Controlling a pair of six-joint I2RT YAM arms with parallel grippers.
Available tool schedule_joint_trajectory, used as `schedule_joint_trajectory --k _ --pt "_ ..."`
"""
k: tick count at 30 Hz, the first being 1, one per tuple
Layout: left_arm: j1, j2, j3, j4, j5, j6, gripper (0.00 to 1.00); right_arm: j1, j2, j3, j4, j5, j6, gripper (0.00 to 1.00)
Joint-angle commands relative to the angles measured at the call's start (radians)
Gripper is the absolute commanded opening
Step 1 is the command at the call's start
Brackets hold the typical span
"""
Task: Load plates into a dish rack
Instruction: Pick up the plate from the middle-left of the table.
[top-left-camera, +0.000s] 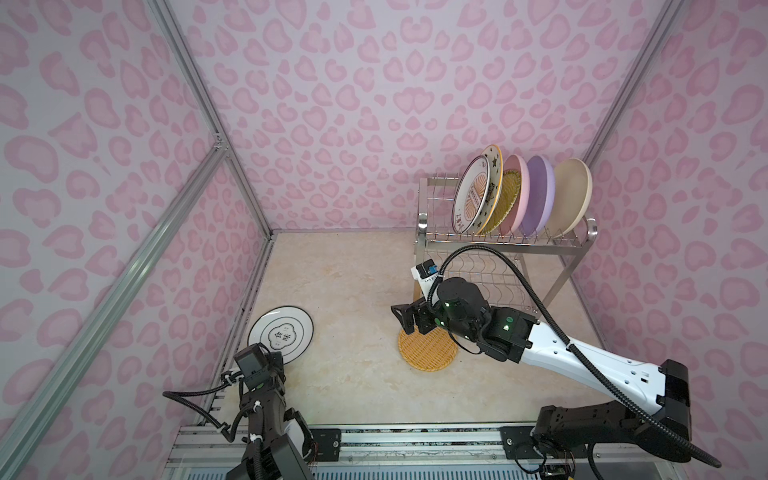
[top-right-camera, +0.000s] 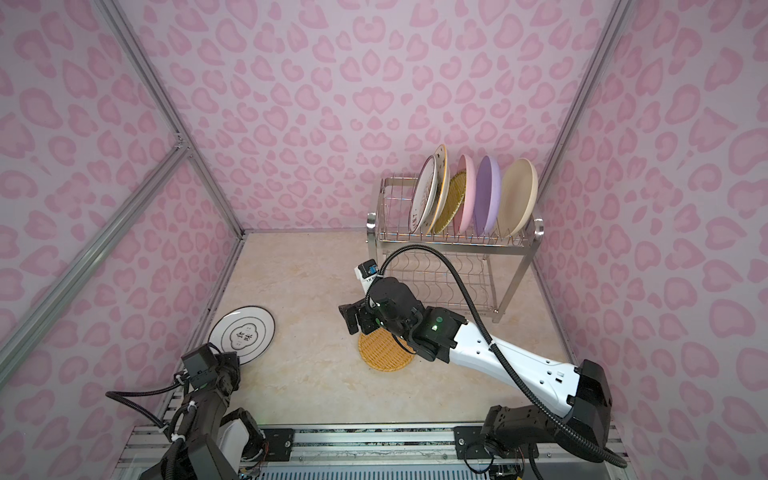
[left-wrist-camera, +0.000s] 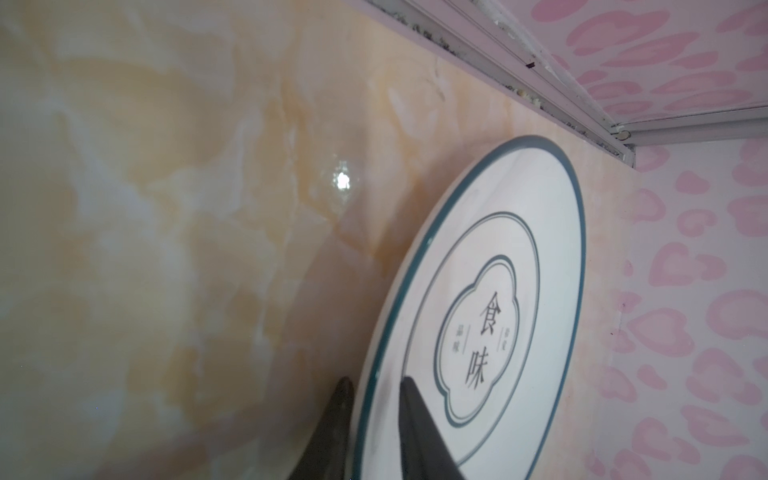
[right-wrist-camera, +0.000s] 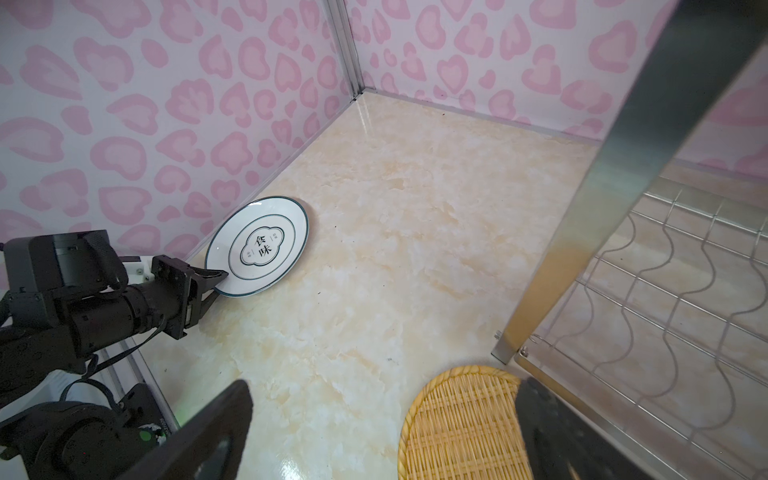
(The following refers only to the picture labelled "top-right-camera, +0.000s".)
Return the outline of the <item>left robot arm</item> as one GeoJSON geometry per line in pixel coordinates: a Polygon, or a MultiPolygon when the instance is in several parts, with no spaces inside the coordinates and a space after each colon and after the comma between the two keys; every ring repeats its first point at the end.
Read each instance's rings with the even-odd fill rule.
{"type": "Polygon", "coordinates": [[[268,441],[253,416],[230,410],[241,381],[240,359],[208,343],[182,356],[186,383],[181,406],[165,431],[170,446],[141,479],[249,479],[241,462],[260,463],[268,441]]]}

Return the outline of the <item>white plate black rim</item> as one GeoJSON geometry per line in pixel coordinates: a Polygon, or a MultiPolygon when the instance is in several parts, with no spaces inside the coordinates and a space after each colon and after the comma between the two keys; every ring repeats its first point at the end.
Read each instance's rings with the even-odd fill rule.
{"type": "Polygon", "coordinates": [[[224,353],[235,353],[240,365],[265,353],[276,334],[271,312],[260,306],[244,306],[221,317],[208,335],[208,342],[224,353]]]}

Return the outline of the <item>pink plate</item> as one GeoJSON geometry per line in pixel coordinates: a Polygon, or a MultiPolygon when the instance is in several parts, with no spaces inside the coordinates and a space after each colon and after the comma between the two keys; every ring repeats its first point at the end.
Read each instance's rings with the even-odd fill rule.
{"type": "Polygon", "coordinates": [[[460,156],[459,172],[464,174],[464,180],[461,183],[463,187],[462,201],[453,219],[454,234],[457,236],[466,233],[473,222],[477,172],[471,156],[466,154],[460,156]]]}

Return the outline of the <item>white star cartoon plate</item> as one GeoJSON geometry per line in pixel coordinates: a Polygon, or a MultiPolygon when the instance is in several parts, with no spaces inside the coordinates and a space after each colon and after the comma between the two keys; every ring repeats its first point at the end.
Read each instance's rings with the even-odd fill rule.
{"type": "Polygon", "coordinates": [[[428,232],[434,234],[436,232],[437,221],[442,214],[445,207],[449,183],[450,183],[450,169],[448,163],[448,151],[445,144],[441,144],[434,152],[436,165],[438,167],[438,188],[435,197],[435,203],[433,205],[432,217],[429,224],[428,232]]]}

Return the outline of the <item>purple plate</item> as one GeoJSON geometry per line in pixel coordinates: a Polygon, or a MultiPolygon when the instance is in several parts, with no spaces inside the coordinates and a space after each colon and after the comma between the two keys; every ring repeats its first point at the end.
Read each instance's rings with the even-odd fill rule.
{"type": "Polygon", "coordinates": [[[474,221],[478,235],[490,235],[496,225],[501,202],[502,175],[496,159],[482,158],[476,177],[474,221]]]}

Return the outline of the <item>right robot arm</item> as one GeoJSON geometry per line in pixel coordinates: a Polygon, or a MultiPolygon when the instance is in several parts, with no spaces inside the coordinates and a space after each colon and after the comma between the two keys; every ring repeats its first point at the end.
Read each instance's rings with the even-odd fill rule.
{"type": "Polygon", "coordinates": [[[384,330],[424,360],[472,369],[518,388],[528,405],[491,407],[481,430],[494,455],[555,443],[586,461],[625,465],[606,445],[613,400],[599,364],[557,362],[499,340],[457,312],[424,305],[393,277],[369,282],[363,299],[338,310],[350,334],[384,330]]]}

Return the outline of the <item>cream beige plate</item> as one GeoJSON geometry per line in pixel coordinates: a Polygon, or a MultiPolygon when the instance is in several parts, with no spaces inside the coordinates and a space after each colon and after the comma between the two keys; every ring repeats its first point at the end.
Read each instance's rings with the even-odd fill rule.
{"type": "Polygon", "coordinates": [[[527,224],[538,194],[538,174],[532,162],[517,159],[502,179],[502,196],[497,216],[499,234],[512,237],[527,224]]]}

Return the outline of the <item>green yellow woven plate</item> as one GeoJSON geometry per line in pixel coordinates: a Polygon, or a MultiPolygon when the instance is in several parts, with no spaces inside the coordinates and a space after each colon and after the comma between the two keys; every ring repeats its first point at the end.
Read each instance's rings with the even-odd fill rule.
{"type": "Polygon", "coordinates": [[[445,207],[437,221],[434,234],[441,234],[445,231],[457,215],[466,195],[466,179],[467,174],[465,170],[459,171],[451,178],[445,207]]]}

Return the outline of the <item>white plate orange sunburst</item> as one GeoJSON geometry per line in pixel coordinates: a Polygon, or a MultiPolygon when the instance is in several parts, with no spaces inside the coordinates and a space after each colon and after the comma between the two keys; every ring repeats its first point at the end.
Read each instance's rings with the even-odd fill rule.
{"type": "Polygon", "coordinates": [[[432,208],[438,183],[437,161],[430,155],[424,162],[413,191],[409,212],[409,231],[419,231],[432,208]]]}

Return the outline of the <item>orange woven pattern plate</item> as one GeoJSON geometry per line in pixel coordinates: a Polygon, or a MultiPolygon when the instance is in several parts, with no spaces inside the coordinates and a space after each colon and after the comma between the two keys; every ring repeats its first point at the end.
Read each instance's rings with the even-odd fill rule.
{"type": "Polygon", "coordinates": [[[380,372],[396,372],[408,366],[415,354],[403,349],[391,334],[377,329],[370,334],[360,334],[358,351],[364,363],[380,372]]]}

